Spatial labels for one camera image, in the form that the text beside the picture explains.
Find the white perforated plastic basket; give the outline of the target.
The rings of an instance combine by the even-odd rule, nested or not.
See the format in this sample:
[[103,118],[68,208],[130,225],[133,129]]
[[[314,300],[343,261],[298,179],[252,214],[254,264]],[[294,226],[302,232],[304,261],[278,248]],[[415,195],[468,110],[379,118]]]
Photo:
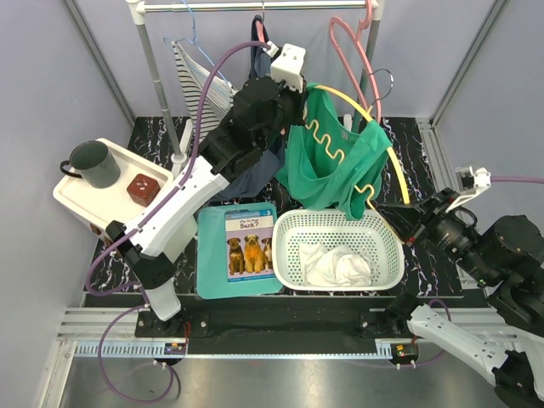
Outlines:
[[277,279],[293,290],[385,291],[400,283],[400,241],[372,210],[348,220],[338,210],[292,210],[275,223],[272,259]]

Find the yellow hanger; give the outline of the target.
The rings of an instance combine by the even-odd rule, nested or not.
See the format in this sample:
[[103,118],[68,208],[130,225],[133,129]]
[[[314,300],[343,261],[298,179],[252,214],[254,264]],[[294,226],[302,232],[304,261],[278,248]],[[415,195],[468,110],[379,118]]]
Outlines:
[[[330,96],[352,105],[366,120],[363,132],[347,132],[337,119]],[[381,188],[381,173],[390,160],[399,180],[402,201],[411,202],[405,175],[392,143],[368,111],[347,94],[326,85],[309,84],[309,100],[303,131],[301,187],[308,193],[298,198],[307,208],[335,206],[349,219],[362,217],[365,207]]]

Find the navy blue tank top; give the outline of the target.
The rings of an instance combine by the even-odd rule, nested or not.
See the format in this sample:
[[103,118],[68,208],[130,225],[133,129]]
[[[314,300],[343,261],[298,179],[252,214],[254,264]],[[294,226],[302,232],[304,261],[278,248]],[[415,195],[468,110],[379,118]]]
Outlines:
[[[262,48],[251,48],[249,79],[266,77],[270,73],[271,58]],[[211,202],[253,198],[280,171],[285,161],[285,142],[280,136],[263,153],[258,163],[217,193]]]

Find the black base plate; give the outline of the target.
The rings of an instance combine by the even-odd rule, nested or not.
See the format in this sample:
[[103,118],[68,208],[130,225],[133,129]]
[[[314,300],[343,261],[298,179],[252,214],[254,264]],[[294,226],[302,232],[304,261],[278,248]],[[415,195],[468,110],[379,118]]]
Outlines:
[[411,338],[385,309],[393,297],[264,296],[203,300],[182,296],[168,321],[140,312],[136,337],[189,337],[198,354],[362,354],[376,339]]

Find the dog picture book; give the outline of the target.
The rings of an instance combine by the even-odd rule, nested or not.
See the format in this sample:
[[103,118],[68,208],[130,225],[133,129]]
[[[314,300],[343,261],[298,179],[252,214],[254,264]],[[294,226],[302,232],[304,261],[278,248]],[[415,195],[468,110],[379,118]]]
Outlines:
[[224,215],[227,281],[261,281],[274,277],[272,235],[275,216],[270,209],[241,209]]

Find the dark grey mug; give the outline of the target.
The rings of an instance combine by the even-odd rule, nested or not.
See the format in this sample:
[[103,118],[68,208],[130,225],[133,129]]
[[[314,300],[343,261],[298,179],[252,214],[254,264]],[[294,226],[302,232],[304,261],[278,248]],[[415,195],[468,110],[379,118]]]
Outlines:
[[83,179],[97,189],[111,187],[121,176],[121,169],[108,146],[98,140],[78,145],[59,170],[66,176]]

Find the green tank top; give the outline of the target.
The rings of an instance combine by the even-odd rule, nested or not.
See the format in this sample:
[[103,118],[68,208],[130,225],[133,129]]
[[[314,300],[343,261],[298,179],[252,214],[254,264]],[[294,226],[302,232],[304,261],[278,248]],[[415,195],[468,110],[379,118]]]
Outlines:
[[349,220],[360,219],[369,196],[363,188],[380,191],[392,144],[374,121],[360,133],[351,132],[338,120],[326,90],[312,83],[308,91],[305,124],[290,128],[276,178],[307,209],[335,207]]

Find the metal clothes rack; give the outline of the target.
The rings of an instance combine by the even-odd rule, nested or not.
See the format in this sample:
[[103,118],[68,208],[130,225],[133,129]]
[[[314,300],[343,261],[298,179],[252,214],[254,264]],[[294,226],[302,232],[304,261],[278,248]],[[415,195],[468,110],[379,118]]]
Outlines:
[[172,4],[148,4],[144,1],[128,1],[128,8],[136,25],[144,56],[150,70],[151,78],[155,87],[156,96],[161,107],[161,112],[167,125],[170,142],[174,148],[173,163],[182,167],[186,162],[184,152],[181,150],[174,130],[173,117],[169,110],[167,97],[162,85],[162,80],[156,64],[156,57],[150,42],[149,34],[145,25],[145,16],[150,13],[175,13],[175,12],[217,12],[217,11],[259,11],[266,10],[305,10],[305,9],[359,9],[366,10],[365,18],[360,20],[357,31],[352,36],[352,42],[360,52],[363,62],[363,71],[360,79],[354,77],[346,57],[342,54],[340,60],[344,68],[350,74],[350,79],[358,93],[359,101],[365,99],[366,86],[371,85],[376,100],[368,107],[376,108],[377,113],[382,112],[381,98],[377,87],[375,74],[370,72],[371,59],[377,42],[379,23],[383,17],[385,7],[384,1],[252,1],[252,2],[222,2],[222,3],[183,3],[177,1]]

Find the striped white tank top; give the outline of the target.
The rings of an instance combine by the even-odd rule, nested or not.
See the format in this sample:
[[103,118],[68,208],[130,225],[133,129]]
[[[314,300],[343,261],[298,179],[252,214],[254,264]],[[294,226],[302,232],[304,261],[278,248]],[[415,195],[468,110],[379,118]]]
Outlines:
[[[209,71],[196,63],[184,50],[180,42],[171,42],[173,46],[178,80],[183,91],[184,100],[193,124],[201,97],[202,88],[209,76]],[[230,82],[215,76],[208,89],[206,101],[201,115],[200,141],[215,129],[233,105],[237,89]]]

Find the teal tray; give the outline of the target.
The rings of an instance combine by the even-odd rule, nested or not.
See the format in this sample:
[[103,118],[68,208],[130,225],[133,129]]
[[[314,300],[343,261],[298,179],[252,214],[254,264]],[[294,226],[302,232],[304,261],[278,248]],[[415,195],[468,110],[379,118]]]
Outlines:
[[241,209],[270,209],[277,219],[275,206],[268,202],[206,207],[198,216],[196,285],[197,294],[206,300],[274,294],[282,284],[270,280],[227,281],[226,234],[224,215]]

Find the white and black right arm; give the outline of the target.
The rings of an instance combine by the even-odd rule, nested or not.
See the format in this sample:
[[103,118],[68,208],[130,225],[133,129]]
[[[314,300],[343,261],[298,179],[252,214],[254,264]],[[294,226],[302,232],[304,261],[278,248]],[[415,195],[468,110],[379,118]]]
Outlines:
[[543,236],[524,215],[497,219],[483,234],[450,188],[411,204],[378,204],[377,212],[406,247],[430,243],[492,292],[486,302],[514,329],[522,349],[508,350],[440,317],[410,293],[385,311],[396,337],[422,337],[470,366],[509,407],[543,405]]

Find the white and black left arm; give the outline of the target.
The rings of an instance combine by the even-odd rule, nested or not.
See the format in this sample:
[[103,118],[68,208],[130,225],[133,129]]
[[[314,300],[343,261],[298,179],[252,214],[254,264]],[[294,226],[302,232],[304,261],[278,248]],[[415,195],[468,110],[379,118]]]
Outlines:
[[108,224],[106,233],[142,285],[145,305],[155,314],[154,327],[164,336],[177,335],[184,324],[167,244],[203,204],[255,167],[282,130],[304,123],[307,97],[302,77],[248,80],[226,117],[201,142],[194,163],[158,196],[159,201],[126,224]]

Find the coral pink hanger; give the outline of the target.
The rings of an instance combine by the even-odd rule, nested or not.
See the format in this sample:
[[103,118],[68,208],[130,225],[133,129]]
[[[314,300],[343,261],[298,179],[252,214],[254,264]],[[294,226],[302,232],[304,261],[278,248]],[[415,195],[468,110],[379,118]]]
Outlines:
[[264,23],[261,20],[256,20],[254,22],[254,26],[255,26],[255,31],[257,34],[257,39],[261,43],[266,43],[269,39],[264,27]]

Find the white storage box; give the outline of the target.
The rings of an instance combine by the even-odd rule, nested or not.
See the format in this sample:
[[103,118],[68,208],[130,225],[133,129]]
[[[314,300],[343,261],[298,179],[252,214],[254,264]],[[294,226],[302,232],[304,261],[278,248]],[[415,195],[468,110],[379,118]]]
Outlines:
[[167,169],[108,139],[100,138],[99,141],[108,147],[121,170],[116,183],[96,189],[82,178],[65,175],[54,187],[53,197],[99,239],[107,241],[105,229],[110,222],[125,224],[145,209],[127,193],[127,187],[138,174],[156,180],[163,189],[173,182],[174,176]]

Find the dark red cube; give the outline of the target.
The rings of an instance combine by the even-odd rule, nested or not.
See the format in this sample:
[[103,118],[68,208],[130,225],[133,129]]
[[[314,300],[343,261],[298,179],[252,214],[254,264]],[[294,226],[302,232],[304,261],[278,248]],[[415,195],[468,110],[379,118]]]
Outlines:
[[156,179],[138,173],[130,182],[126,191],[135,203],[147,207],[156,198],[160,189],[161,186]]

